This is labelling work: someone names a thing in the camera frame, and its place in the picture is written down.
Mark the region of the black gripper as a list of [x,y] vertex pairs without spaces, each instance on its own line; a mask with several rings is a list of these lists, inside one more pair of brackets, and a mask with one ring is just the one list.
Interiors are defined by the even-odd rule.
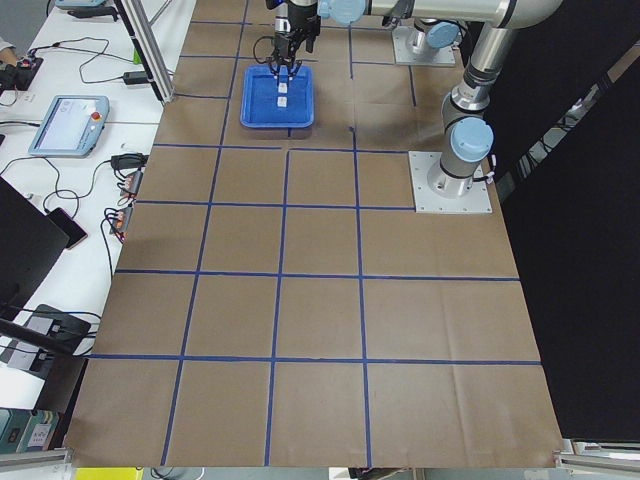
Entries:
[[295,78],[300,69],[300,61],[296,59],[298,50],[303,47],[306,53],[312,54],[319,34],[320,22],[318,18],[305,19],[299,26],[295,26],[292,20],[277,18],[272,57],[268,58],[271,74],[277,78],[279,63],[288,63],[288,77]]

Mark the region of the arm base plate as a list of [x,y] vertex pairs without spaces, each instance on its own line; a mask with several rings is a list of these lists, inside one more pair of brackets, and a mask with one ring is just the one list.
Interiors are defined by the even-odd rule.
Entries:
[[440,152],[408,152],[414,208],[421,214],[490,214],[488,187],[474,177],[456,179],[440,165]]
[[392,33],[395,63],[454,67],[452,45],[459,34],[454,25],[444,24],[419,31],[414,27],[397,27]]

